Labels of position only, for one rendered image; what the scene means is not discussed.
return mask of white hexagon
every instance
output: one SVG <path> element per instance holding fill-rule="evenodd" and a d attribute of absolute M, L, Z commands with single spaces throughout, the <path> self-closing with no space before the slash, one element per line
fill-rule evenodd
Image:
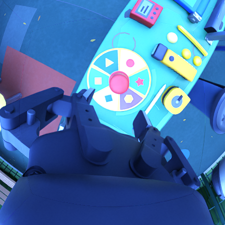
<path fill-rule="evenodd" d="M 126 103 L 132 103 L 132 101 L 134 100 L 133 96 L 131 94 L 127 94 L 125 97 L 124 97 L 124 101 Z"/>

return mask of teal table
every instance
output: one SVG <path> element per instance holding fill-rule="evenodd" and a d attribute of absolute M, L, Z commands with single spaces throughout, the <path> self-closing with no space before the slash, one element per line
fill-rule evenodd
<path fill-rule="evenodd" d="M 136 2 L 136 0 L 131 0 L 119 15 L 97 50 L 77 90 L 79 92 L 82 89 L 94 88 L 95 94 L 90 104 L 94 106 L 100 122 L 117 132 L 133 137 L 133 121 L 137 113 L 147 109 L 165 84 L 166 88 L 177 86 L 188 95 L 218 44 L 218 41 L 213 41 L 212 45 L 209 45 L 205 40 L 207 33 L 204 30 L 216 0 L 210 1 L 202 21 L 195 24 L 188 20 L 188 12 L 175 1 L 157 0 L 156 3 L 161 5 L 163 10 L 152 28 L 125 17 L 126 12 L 131 10 Z M 177 25 L 184 27 L 202 45 L 208 53 L 206 57 L 178 30 Z M 170 43 L 167 40 L 167 34 L 170 32 L 177 35 L 176 43 Z M 182 55 L 183 49 L 191 51 L 191 58 L 187 61 L 197 69 L 197 74 L 192 82 L 185 80 L 151 57 L 151 52 L 158 43 L 165 45 L 179 56 Z M 193 64 L 194 56 L 202 58 L 201 66 L 197 67 Z M 132 66 L 132 63 L 136 63 L 135 66 L 140 65 L 140 68 L 145 68 L 145 70 L 140 72 L 138 67 L 135 68 L 133 71 L 135 75 L 130 77 L 129 88 L 125 93 L 127 95 L 123 94 L 121 97 L 120 94 L 112 94 L 109 75 L 117 70 L 126 70 L 126 65 L 131 64 Z M 124 99 L 126 99 L 126 106 L 120 106 L 122 101 L 125 101 Z M 165 126 L 172 115 L 163 106 L 161 99 L 148 113 L 152 125 L 158 130 Z"/>

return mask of yellow round object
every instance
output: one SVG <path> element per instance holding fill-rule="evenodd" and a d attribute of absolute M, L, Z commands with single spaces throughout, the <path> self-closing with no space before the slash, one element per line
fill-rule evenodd
<path fill-rule="evenodd" d="M 186 60 L 189 60 L 191 58 L 191 56 L 192 56 L 191 51 L 189 49 L 187 49 L 187 48 L 182 50 L 181 55 Z"/>
<path fill-rule="evenodd" d="M 178 41 L 178 36 L 175 33 L 170 32 L 167 34 L 167 40 L 168 42 L 174 44 Z"/>
<path fill-rule="evenodd" d="M 6 100 L 4 99 L 3 95 L 0 94 L 0 109 L 4 106 L 6 106 Z"/>
<path fill-rule="evenodd" d="M 193 63 L 195 66 L 199 67 L 202 64 L 202 59 L 199 56 L 193 58 Z"/>

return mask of pink star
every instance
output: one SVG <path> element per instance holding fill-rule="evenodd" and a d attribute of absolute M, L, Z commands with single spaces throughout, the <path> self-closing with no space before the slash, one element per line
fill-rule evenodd
<path fill-rule="evenodd" d="M 137 86 L 139 87 L 140 85 L 144 85 L 143 84 L 144 79 L 141 79 L 140 77 L 138 78 L 138 80 L 136 80 L 135 82 L 137 83 Z"/>

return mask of white ball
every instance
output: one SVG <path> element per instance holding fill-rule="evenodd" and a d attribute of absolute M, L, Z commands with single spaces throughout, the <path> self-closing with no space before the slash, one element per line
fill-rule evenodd
<path fill-rule="evenodd" d="M 178 36 L 175 33 L 170 32 L 170 33 L 167 34 L 167 40 L 170 43 L 174 44 L 178 41 Z"/>

